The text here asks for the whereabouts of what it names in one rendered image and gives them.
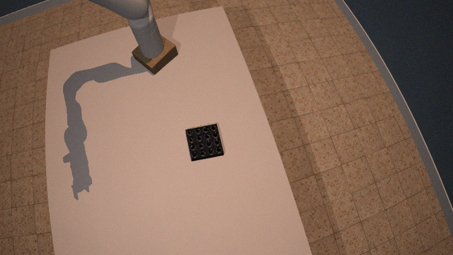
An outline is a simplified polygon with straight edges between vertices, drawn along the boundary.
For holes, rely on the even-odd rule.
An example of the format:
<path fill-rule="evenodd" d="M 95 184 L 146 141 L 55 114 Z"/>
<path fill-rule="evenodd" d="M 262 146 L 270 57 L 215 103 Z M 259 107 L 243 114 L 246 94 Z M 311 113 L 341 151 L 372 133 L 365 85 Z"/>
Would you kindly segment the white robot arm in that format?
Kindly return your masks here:
<path fill-rule="evenodd" d="M 150 0 L 88 0 L 127 18 L 134 37 L 146 58 L 159 56 L 164 43 Z M 132 19 L 132 20 L 131 20 Z"/>

